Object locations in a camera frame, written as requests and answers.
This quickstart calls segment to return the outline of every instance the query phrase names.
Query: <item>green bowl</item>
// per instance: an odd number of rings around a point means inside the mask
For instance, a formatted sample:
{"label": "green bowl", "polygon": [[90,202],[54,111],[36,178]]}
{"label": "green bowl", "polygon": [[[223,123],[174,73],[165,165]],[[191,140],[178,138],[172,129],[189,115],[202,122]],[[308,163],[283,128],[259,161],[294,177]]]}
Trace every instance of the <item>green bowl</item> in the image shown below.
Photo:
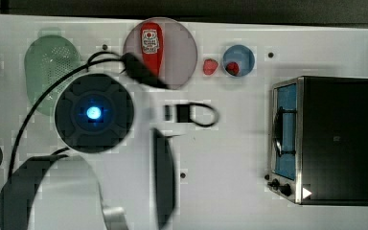
{"label": "green bowl", "polygon": [[[59,35],[45,35],[29,47],[25,56],[26,87],[31,104],[64,75],[81,66],[76,47]],[[52,115],[58,95],[74,78],[57,86],[37,108],[42,114]]]}

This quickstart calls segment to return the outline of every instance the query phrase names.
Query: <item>black cord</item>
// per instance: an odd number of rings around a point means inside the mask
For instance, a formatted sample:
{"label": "black cord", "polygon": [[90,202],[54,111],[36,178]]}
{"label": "black cord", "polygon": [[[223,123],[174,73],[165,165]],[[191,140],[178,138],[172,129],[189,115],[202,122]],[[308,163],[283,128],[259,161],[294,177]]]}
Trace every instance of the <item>black cord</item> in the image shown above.
{"label": "black cord", "polygon": [[89,57],[88,61],[86,61],[86,64],[88,64],[88,66],[86,67],[86,72],[89,71],[89,63],[92,62],[93,59],[95,59],[96,57],[98,56],[101,56],[101,55],[113,55],[113,56],[116,56],[117,58],[120,58],[121,56],[114,53],[114,52],[111,52],[111,51],[99,51],[95,54],[93,54],[91,57]]}
{"label": "black cord", "polygon": [[68,148],[68,147],[64,147],[64,148],[62,148],[62,149],[58,149],[58,150],[56,150],[55,152],[53,152],[52,153],[52,155],[59,155],[60,153],[62,153],[62,152],[64,152],[64,151],[67,151],[67,150],[69,150],[70,148]]}
{"label": "black cord", "polygon": [[210,106],[210,105],[208,105],[208,104],[206,104],[206,103],[189,103],[189,105],[190,106],[198,106],[198,107],[205,107],[205,108],[209,108],[209,109],[211,109],[211,111],[213,111],[214,112],[214,121],[212,122],[212,123],[210,123],[210,124],[202,124],[202,123],[199,123],[199,122],[197,122],[197,121],[195,121],[195,120],[193,120],[191,117],[189,118],[189,120],[190,120],[190,122],[192,122],[192,123],[194,123],[194,124],[196,124],[197,126],[199,126],[199,127],[213,127],[218,121],[219,121],[219,113],[218,113],[218,111],[214,108],[214,107],[212,107],[212,106]]}
{"label": "black cord", "polygon": [[16,157],[17,148],[18,148],[19,143],[20,143],[20,138],[22,137],[22,134],[25,131],[26,125],[29,123],[29,121],[31,120],[33,114],[35,113],[35,110],[40,105],[40,103],[43,102],[44,98],[46,98],[46,96],[53,89],[55,89],[59,84],[63,83],[64,81],[66,81],[67,79],[72,77],[73,75],[77,74],[79,71],[81,71],[83,69],[86,69],[87,67],[92,66],[92,65],[96,65],[96,64],[104,63],[104,62],[110,62],[110,61],[121,61],[121,60],[118,59],[118,58],[104,58],[104,59],[100,59],[100,60],[91,61],[90,63],[86,63],[86,64],[78,67],[77,69],[74,69],[70,73],[64,75],[61,79],[57,80],[48,89],[46,89],[46,91],[44,91],[44,93],[37,99],[37,101],[34,103],[32,109],[29,111],[28,115],[26,116],[25,120],[23,121],[23,124],[22,124],[21,128],[19,129],[19,132],[17,133],[16,139],[14,141],[14,145],[13,145],[13,148],[11,150],[11,162],[9,164],[8,179],[11,178],[11,176],[13,174],[14,160],[15,160],[15,157]]}

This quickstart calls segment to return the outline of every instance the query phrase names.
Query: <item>stainless steel oven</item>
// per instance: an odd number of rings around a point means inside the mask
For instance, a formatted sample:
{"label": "stainless steel oven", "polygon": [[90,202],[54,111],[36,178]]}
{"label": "stainless steel oven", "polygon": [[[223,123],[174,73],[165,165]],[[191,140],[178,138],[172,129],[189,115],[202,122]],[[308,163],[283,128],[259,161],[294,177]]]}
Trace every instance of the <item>stainless steel oven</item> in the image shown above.
{"label": "stainless steel oven", "polygon": [[270,190],[303,205],[368,206],[368,79],[272,87]]}

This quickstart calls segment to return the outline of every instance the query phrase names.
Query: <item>blue cup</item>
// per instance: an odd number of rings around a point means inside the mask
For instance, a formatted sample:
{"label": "blue cup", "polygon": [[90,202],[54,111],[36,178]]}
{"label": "blue cup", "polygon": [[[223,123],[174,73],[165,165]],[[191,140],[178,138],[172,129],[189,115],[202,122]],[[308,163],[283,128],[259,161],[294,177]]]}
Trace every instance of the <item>blue cup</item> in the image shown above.
{"label": "blue cup", "polygon": [[[237,75],[232,75],[226,71],[226,66],[231,63],[236,62],[239,66],[239,73]],[[255,56],[253,52],[243,46],[243,45],[234,45],[225,51],[223,54],[222,67],[223,71],[234,78],[243,77],[249,74],[253,67],[255,66]]]}

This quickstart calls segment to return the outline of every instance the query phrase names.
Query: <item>glowing blue button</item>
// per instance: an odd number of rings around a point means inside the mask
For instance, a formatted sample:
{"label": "glowing blue button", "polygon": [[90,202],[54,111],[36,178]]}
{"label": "glowing blue button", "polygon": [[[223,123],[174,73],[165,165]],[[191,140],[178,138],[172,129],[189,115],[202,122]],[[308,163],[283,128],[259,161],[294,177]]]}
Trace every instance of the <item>glowing blue button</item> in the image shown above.
{"label": "glowing blue button", "polygon": [[86,110],[86,116],[89,119],[99,119],[101,117],[101,110],[96,106],[92,106]]}

